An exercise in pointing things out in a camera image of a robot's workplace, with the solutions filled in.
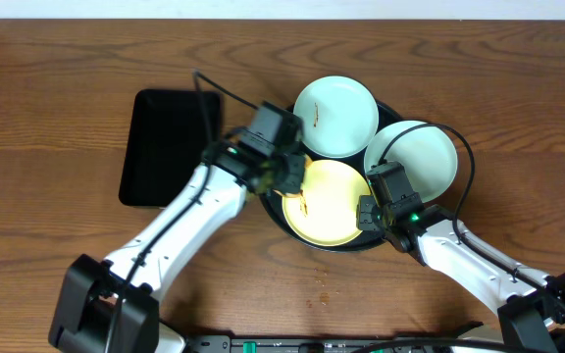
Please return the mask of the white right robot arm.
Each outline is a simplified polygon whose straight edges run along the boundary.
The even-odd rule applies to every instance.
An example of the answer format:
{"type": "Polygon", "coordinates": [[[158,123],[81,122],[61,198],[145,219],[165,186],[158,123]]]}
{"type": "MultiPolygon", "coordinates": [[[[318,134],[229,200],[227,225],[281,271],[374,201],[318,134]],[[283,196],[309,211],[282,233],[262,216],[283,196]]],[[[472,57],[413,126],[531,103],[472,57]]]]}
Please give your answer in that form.
{"type": "Polygon", "coordinates": [[[565,352],[565,273],[552,276],[495,249],[444,208],[415,197],[380,206],[359,197],[357,225],[460,284],[499,320],[507,345],[565,352]]]}

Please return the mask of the green and yellow sponge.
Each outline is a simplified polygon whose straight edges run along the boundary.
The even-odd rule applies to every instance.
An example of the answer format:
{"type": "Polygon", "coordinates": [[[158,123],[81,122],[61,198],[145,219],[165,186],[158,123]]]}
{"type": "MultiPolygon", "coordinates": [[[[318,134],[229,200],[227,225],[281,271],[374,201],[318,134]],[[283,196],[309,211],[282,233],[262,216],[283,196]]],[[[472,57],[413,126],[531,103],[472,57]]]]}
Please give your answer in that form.
{"type": "Polygon", "coordinates": [[[303,162],[299,163],[299,155],[291,155],[285,162],[284,180],[279,182],[273,190],[282,197],[299,197],[303,192],[304,177],[313,160],[308,155],[303,155],[303,162]]]}

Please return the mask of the yellow plate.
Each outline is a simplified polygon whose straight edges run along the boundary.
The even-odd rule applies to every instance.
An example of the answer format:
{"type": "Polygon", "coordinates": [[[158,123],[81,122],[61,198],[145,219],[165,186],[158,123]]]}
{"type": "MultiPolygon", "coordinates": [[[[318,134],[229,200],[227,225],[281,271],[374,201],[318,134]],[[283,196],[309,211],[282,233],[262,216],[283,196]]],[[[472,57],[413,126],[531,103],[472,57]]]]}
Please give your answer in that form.
{"type": "Polygon", "coordinates": [[[357,227],[358,198],[369,186],[351,166],[335,160],[313,161],[299,197],[282,197],[283,216],[290,228],[312,245],[334,247],[361,234],[357,227]]]}

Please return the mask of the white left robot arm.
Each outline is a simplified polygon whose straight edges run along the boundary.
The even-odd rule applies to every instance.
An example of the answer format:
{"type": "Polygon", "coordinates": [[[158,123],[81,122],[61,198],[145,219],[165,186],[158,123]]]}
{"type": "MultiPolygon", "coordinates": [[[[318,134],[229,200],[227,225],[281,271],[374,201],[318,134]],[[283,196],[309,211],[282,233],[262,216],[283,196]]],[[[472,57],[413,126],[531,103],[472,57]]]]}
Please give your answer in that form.
{"type": "Polygon", "coordinates": [[[187,186],[152,223],[102,261],[82,254],[67,269],[48,333],[62,352],[182,352],[185,338],[159,318],[165,295],[249,193],[298,192],[305,154],[296,143],[269,155],[218,141],[187,186]]]}

